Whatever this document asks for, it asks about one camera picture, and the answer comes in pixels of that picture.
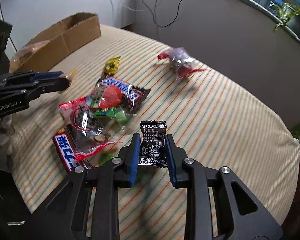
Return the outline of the tan candy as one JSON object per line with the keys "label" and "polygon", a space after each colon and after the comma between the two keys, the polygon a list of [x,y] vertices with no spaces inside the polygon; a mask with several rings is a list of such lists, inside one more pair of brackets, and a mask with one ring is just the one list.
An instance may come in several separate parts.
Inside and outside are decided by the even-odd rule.
{"label": "tan candy", "polygon": [[71,86],[71,83],[72,83],[76,73],[77,73],[77,70],[73,69],[70,74],[63,73],[63,74],[60,75],[60,77],[66,77],[69,84],[68,84],[68,87],[65,90],[59,91],[58,92],[59,94],[63,94]]}

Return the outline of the clear red nut packet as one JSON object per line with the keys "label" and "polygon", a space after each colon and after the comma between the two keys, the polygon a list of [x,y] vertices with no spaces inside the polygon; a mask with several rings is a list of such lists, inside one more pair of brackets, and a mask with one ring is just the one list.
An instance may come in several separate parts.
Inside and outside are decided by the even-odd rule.
{"label": "clear red nut packet", "polygon": [[58,109],[65,122],[64,131],[74,147],[76,161],[95,156],[106,147],[119,143],[110,139],[102,122],[93,116],[86,97],[61,103]]}

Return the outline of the strawberry snack packet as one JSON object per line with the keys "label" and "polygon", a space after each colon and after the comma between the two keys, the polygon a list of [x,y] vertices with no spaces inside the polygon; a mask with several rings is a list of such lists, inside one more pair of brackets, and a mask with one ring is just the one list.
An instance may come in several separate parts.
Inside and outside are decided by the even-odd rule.
{"label": "strawberry snack packet", "polygon": [[111,108],[118,106],[122,101],[121,90],[115,85],[98,85],[86,97],[86,104],[90,108]]}

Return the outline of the black printed candy packet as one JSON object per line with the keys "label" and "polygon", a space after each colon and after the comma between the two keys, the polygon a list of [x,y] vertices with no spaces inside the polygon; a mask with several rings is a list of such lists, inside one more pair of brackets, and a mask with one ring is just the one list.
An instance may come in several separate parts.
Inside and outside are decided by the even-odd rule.
{"label": "black printed candy packet", "polygon": [[142,142],[138,165],[143,167],[167,167],[165,153],[165,135],[167,124],[165,121],[141,121]]}

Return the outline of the brown Snickers bar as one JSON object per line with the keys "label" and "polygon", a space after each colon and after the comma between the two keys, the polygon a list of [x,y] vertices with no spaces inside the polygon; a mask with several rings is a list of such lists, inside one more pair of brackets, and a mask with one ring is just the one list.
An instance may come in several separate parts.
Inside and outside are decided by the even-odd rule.
{"label": "brown Snickers bar", "polygon": [[150,89],[137,87],[131,83],[127,83],[126,81],[122,81],[106,74],[103,74],[97,81],[95,88],[100,87],[101,85],[114,85],[117,87],[122,93],[121,104],[123,105],[124,110],[129,113],[138,111],[151,91]]}

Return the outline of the brown cardboard box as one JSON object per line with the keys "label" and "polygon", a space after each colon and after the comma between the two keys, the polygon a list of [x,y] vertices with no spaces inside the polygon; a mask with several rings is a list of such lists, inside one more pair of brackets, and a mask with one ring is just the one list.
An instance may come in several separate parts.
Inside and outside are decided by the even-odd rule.
{"label": "brown cardboard box", "polygon": [[74,51],[101,36],[97,14],[79,12],[39,33],[10,61],[9,72],[48,72]]}

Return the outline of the red white blue snack bar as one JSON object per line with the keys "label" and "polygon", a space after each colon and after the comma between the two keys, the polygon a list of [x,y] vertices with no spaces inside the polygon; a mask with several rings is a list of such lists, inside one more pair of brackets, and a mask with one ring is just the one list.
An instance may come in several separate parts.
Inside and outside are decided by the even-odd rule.
{"label": "red white blue snack bar", "polygon": [[70,135],[70,131],[67,126],[61,128],[53,137],[53,143],[55,145],[58,156],[65,167],[67,173],[71,173],[76,167],[82,166],[86,169],[93,168],[93,165],[87,160],[77,161],[75,159],[76,148],[74,140]]}

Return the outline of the yellow candy packet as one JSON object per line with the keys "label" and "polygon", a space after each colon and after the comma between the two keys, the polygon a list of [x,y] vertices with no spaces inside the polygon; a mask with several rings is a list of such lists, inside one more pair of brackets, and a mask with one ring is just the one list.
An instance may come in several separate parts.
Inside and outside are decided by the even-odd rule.
{"label": "yellow candy packet", "polygon": [[118,71],[121,56],[108,59],[104,66],[104,73],[108,75],[114,75]]}

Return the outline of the green candy wrapper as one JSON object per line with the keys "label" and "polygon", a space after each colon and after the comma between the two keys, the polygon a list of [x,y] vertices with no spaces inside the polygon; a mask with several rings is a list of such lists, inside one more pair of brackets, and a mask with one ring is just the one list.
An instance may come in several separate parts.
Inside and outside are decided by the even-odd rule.
{"label": "green candy wrapper", "polygon": [[115,120],[123,131],[128,130],[128,124],[134,114],[125,111],[121,106],[101,108],[96,110],[92,117],[95,119],[107,118]]}

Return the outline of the striped beige cushion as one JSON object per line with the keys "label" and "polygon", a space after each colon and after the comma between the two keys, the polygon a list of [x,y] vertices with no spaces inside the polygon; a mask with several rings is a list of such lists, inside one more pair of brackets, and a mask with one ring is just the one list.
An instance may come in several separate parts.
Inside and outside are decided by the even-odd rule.
{"label": "striped beige cushion", "polygon": [[203,63],[201,73],[177,80],[157,55],[167,46],[107,25],[101,36],[55,66],[76,70],[62,94],[44,94],[13,118],[12,175],[30,211],[62,181],[66,170],[52,136],[63,126],[60,103],[91,92],[105,62],[121,58],[116,77],[150,89],[143,106],[122,129],[106,125],[121,146],[130,143],[142,120],[163,120],[175,143],[204,166],[230,167],[279,224],[292,204],[299,173],[300,144],[281,118],[226,76]]}

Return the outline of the clear red-edged snack packet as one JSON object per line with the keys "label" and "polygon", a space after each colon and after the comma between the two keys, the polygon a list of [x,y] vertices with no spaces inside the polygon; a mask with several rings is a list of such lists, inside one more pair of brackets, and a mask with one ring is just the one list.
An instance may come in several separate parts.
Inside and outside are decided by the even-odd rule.
{"label": "clear red-edged snack packet", "polygon": [[173,69],[177,80],[204,71],[203,68],[200,68],[195,63],[195,59],[183,47],[163,51],[157,56],[157,59],[169,59],[169,65]]}

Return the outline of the green potted plant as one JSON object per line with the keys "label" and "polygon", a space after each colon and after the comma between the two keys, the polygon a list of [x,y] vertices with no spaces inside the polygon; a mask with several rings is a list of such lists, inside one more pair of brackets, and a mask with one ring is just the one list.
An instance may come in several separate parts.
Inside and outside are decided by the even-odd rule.
{"label": "green potted plant", "polygon": [[288,27],[297,36],[300,36],[300,3],[296,4],[283,0],[281,4],[274,3],[273,1],[269,5],[276,12],[280,23],[277,23],[273,29],[275,32],[279,27]]}

